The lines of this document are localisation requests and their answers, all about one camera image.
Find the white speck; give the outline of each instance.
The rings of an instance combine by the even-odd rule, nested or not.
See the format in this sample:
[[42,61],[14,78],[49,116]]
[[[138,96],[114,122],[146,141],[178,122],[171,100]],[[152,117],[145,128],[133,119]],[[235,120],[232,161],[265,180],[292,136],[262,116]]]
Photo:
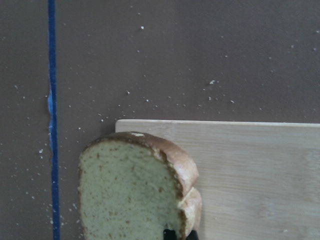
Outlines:
[[131,132],[131,135],[136,136],[136,137],[144,137],[145,135],[142,133],[138,133],[138,132]]

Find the wooden cutting board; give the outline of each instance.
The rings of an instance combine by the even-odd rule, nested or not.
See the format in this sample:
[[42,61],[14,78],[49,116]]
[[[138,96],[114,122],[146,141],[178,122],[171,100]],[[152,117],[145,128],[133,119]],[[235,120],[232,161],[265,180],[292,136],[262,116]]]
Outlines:
[[195,160],[200,240],[320,240],[320,124],[119,120]]

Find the slice of bread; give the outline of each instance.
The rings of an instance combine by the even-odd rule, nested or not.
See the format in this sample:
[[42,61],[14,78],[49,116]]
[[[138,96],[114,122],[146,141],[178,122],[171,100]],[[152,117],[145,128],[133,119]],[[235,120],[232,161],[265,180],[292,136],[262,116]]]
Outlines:
[[174,143],[140,132],[92,142],[80,155],[80,217],[86,240],[185,240],[200,222],[198,170]]

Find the blue marker line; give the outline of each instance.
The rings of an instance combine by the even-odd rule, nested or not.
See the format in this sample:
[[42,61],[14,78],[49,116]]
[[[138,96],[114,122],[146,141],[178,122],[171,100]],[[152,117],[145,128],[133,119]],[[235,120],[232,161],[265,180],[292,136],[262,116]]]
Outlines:
[[49,48],[49,82],[50,93],[48,108],[50,112],[49,136],[52,150],[51,193],[53,240],[60,240],[59,211],[59,165],[58,165],[58,131],[57,131],[57,92],[56,92],[56,13],[55,0],[48,0],[48,48]]

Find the gray surface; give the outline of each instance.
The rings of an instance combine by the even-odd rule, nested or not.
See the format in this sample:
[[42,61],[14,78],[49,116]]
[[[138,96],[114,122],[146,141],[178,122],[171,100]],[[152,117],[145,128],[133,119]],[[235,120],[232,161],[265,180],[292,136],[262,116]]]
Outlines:
[[80,234],[68,210],[79,153],[117,119],[318,123],[319,8],[316,0],[59,1],[62,239]]
[[[0,233],[50,239],[47,3],[0,9]],[[319,123],[319,9],[317,0],[57,1],[61,239],[81,238],[79,153],[117,119]]]
[[0,1],[1,240],[52,239],[46,7]]

